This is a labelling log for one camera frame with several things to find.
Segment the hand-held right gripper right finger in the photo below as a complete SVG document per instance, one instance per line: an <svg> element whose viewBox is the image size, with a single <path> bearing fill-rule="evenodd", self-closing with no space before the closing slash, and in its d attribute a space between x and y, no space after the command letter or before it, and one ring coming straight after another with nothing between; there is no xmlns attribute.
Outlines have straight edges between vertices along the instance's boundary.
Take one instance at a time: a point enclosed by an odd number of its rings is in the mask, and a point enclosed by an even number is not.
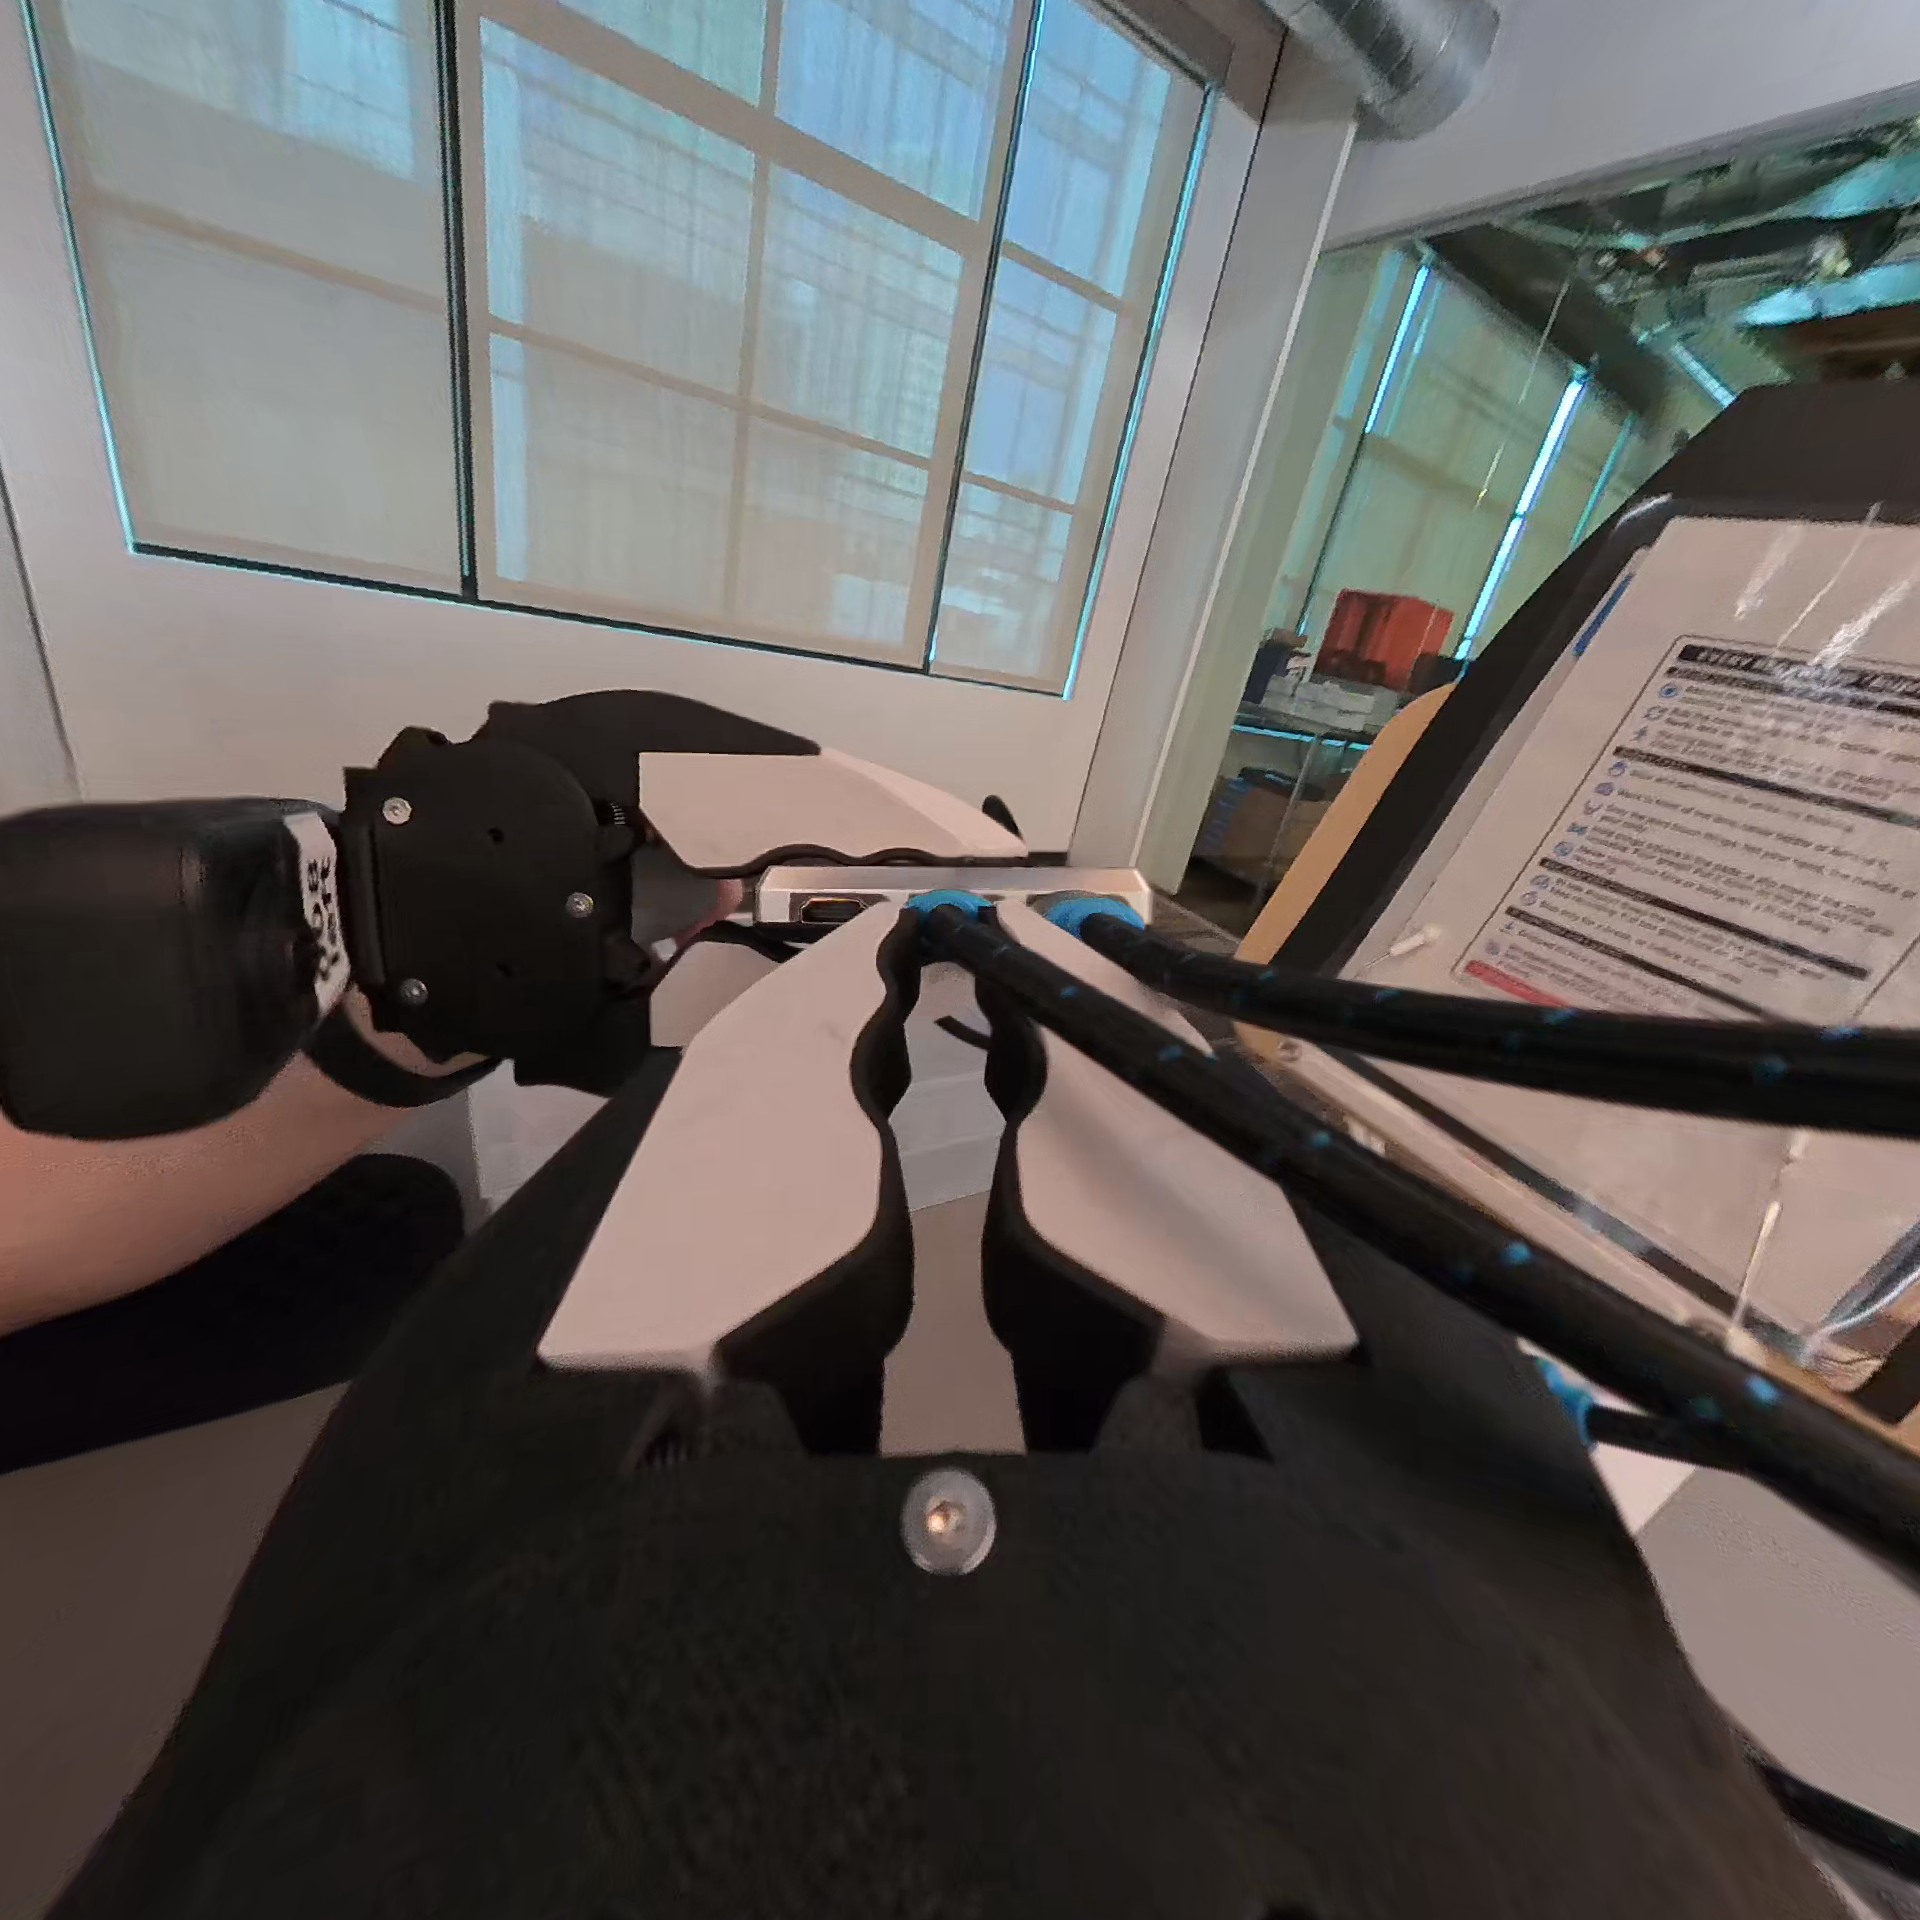
<svg viewBox="0 0 1920 1920"><path fill-rule="evenodd" d="M1139 1381L1355 1356L1349 1309L1270 1182L980 984L1002 1140L980 1295L1025 1445L1090 1450Z"/></svg>

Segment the laminated instruction sheet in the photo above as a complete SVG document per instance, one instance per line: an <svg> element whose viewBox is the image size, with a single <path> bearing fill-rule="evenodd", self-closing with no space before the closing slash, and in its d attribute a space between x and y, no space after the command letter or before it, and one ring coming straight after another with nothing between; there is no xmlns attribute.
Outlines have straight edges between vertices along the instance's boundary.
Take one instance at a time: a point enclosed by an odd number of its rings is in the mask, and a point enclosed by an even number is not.
<svg viewBox="0 0 1920 1920"><path fill-rule="evenodd" d="M1347 975L1916 1029L1916 581L1911 522L1670 520ZM1383 1077L1793 1335L1913 1260L1916 1143Z"/></svg>

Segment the silver black hdmi switch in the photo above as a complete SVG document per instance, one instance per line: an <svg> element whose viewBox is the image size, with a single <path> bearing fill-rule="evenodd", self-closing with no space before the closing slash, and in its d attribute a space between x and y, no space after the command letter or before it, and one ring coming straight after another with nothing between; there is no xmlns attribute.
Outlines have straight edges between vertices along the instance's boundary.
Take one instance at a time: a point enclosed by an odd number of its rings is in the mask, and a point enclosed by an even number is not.
<svg viewBox="0 0 1920 1920"><path fill-rule="evenodd" d="M907 904L932 893L966 893L991 904L1030 904L1057 896L1117 901L1141 922L1154 919L1154 890L1132 868L1074 868L1050 861L1014 865L917 865L917 864L782 864L756 877L750 888L753 920L795 940L812 940L839 928L873 904Z"/></svg>

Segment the silver ceiling duct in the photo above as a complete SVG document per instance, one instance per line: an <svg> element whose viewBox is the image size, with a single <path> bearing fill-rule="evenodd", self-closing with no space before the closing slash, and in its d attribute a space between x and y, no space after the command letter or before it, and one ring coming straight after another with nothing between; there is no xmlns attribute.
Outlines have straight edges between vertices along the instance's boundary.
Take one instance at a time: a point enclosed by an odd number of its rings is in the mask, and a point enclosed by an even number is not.
<svg viewBox="0 0 1920 1920"><path fill-rule="evenodd" d="M1493 2L1270 2L1391 138L1427 137L1473 95L1498 45Z"/></svg>

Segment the red storage crate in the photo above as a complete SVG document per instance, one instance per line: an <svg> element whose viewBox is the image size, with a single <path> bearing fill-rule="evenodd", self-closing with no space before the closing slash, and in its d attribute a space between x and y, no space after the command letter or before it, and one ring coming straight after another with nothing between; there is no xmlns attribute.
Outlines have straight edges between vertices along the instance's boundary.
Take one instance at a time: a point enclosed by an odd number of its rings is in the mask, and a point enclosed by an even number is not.
<svg viewBox="0 0 1920 1920"><path fill-rule="evenodd" d="M1347 586L1334 594L1315 677L1394 692L1413 689L1421 660L1449 653L1453 610L1407 592Z"/></svg>

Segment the black wrist band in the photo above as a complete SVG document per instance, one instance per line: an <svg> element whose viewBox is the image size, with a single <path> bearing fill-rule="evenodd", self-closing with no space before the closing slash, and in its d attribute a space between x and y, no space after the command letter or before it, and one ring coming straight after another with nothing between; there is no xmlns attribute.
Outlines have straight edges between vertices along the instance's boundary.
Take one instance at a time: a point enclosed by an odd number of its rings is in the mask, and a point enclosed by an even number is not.
<svg viewBox="0 0 1920 1920"><path fill-rule="evenodd" d="M305 1055L332 1085L388 1112L436 1106L501 1065L482 1054L427 1055L403 1033L377 1026L374 1008L359 986L348 986L332 1005L306 1040Z"/></svg>

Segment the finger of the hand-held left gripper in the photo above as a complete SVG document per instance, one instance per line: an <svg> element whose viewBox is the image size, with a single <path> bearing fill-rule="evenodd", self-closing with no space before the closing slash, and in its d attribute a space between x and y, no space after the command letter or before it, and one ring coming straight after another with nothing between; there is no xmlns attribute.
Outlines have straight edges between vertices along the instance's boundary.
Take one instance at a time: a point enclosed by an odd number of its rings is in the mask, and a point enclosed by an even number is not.
<svg viewBox="0 0 1920 1920"><path fill-rule="evenodd" d="M668 961L713 922L753 903L755 877L718 877L675 854L638 854L638 948Z"/></svg>
<svg viewBox="0 0 1920 1920"><path fill-rule="evenodd" d="M982 807L843 752L643 752L638 810L695 872L1027 858L1025 839Z"/></svg>

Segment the glass partition window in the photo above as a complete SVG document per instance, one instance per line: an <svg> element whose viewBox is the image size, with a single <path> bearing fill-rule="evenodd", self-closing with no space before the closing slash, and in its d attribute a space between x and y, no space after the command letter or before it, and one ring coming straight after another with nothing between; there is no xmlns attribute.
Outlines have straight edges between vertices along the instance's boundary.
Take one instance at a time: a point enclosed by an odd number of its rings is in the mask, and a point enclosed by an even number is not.
<svg viewBox="0 0 1920 1920"><path fill-rule="evenodd" d="M1470 660L1537 586L1738 396L1699 352L1635 405L1421 242L1380 248L1275 582L1311 663L1337 592L1451 607Z"/></svg>

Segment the person's left forearm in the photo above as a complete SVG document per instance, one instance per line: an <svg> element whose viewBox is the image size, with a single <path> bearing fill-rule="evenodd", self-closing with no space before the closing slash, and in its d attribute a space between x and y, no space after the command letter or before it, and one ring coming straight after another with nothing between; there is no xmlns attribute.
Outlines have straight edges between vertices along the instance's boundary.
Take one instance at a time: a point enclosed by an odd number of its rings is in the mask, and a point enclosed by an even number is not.
<svg viewBox="0 0 1920 1920"><path fill-rule="evenodd" d="M292 1060L243 1111L134 1140L2 1121L2 1333L131 1295L284 1209L401 1121Z"/></svg>

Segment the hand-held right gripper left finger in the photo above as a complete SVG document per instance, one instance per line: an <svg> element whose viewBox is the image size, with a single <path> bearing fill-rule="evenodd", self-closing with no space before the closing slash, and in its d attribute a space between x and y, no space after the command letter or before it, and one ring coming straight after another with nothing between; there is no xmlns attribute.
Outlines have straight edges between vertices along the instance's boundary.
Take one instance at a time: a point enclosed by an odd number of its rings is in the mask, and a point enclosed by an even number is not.
<svg viewBox="0 0 1920 1920"><path fill-rule="evenodd" d="M537 1345L564 1374L765 1385L817 1454L881 1445L915 1304L893 1111L917 916L875 904L684 1049Z"/></svg>

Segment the large paned window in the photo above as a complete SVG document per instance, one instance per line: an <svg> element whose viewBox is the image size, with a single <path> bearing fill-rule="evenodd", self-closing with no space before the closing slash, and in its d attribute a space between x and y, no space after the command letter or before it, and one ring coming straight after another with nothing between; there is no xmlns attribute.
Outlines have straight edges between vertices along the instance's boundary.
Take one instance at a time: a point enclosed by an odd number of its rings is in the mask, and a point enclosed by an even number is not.
<svg viewBox="0 0 1920 1920"><path fill-rule="evenodd" d="M1225 81L1195 21L23 14L133 548L1073 685Z"/></svg>

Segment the person's dark clothing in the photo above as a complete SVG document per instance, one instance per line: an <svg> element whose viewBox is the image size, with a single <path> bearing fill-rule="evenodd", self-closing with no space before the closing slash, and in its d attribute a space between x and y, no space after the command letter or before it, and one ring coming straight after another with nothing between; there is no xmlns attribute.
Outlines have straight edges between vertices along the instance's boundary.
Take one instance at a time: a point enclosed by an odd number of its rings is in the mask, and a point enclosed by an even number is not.
<svg viewBox="0 0 1920 1920"><path fill-rule="evenodd" d="M2 1342L2 1472L353 1381L466 1236L443 1168L372 1153L199 1261Z"/></svg>

